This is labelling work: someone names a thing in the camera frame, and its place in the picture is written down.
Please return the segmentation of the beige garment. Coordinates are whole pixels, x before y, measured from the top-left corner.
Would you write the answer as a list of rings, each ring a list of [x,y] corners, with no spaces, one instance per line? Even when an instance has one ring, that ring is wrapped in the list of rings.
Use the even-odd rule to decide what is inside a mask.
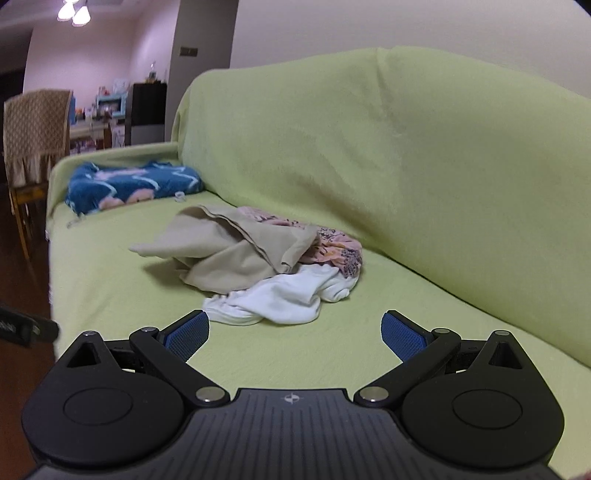
[[[314,225],[274,225],[233,207],[197,205],[176,214],[154,240],[129,250],[173,262],[191,287],[228,294],[290,274],[317,236]]]

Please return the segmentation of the wooden chair with beige cover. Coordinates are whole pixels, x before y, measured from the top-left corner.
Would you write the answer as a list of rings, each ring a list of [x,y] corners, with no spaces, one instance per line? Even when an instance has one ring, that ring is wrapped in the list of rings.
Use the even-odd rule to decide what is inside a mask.
[[[51,170],[69,155],[69,113],[73,92],[40,89],[4,103],[3,146],[11,209],[24,257],[30,258],[23,212],[47,198]]]

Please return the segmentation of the pink floral garment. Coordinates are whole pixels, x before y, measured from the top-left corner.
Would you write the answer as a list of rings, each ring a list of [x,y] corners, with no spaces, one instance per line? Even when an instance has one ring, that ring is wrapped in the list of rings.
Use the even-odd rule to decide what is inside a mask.
[[[307,224],[283,218],[269,212],[242,206],[238,212],[260,223],[304,229]],[[301,256],[301,264],[330,265],[338,268],[346,278],[359,276],[363,266],[363,246],[341,230],[315,225],[317,236],[311,247]]]

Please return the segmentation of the white garment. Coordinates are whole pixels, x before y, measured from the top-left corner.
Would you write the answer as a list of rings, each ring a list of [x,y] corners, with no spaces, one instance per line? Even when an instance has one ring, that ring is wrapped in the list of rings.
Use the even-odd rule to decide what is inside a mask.
[[[209,320],[232,326],[263,320],[307,324],[318,318],[322,304],[348,298],[359,279],[330,265],[301,265],[294,273],[275,275],[249,289],[211,296],[204,300],[202,310]]]

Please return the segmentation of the cluttered background table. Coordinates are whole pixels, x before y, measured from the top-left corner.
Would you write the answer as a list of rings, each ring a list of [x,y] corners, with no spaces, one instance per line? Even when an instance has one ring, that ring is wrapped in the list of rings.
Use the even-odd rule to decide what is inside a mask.
[[[126,102],[129,83],[115,79],[110,89],[102,86],[89,108],[72,111],[69,145],[72,155],[120,148],[125,144]]]

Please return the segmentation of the black cabinet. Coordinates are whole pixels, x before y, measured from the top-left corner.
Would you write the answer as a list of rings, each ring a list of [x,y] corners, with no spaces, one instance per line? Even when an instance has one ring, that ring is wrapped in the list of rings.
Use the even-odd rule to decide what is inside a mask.
[[[125,109],[126,146],[164,141],[167,84],[133,83],[127,93]]]

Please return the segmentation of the ceiling lamp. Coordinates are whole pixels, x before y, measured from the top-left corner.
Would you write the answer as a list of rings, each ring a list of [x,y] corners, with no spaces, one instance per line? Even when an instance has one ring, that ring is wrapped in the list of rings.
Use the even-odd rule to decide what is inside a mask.
[[[59,22],[70,22],[74,27],[86,26],[91,21],[88,2],[83,0],[64,0],[56,19]]]

